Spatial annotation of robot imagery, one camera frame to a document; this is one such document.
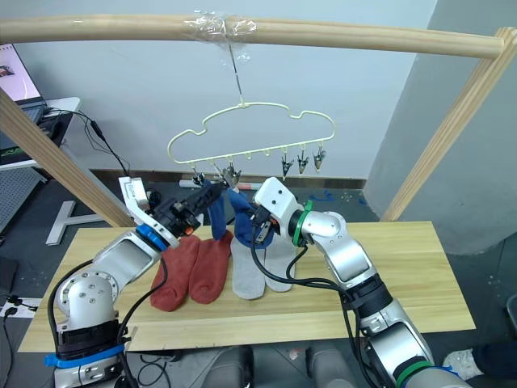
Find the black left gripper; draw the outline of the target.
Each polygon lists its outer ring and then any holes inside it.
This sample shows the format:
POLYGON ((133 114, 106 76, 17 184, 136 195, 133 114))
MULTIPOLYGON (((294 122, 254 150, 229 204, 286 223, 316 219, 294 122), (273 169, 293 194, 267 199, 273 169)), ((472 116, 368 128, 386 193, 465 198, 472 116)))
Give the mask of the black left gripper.
POLYGON ((155 219, 176 238, 189 236, 201 226, 200 214, 224 215, 223 192, 223 184, 215 183, 202 187, 186 200, 171 198, 155 209, 155 219))

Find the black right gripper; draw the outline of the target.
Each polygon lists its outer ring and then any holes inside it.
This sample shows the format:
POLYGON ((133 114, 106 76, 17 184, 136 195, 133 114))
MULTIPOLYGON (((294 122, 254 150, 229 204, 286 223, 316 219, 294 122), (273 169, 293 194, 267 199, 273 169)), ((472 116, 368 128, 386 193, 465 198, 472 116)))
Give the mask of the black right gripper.
POLYGON ((252 222, 252 242, 255 245, 269 245, 278 230, 278 222, 271 213, 263 206, 259 206, 247 209, 246 216, 252 222))

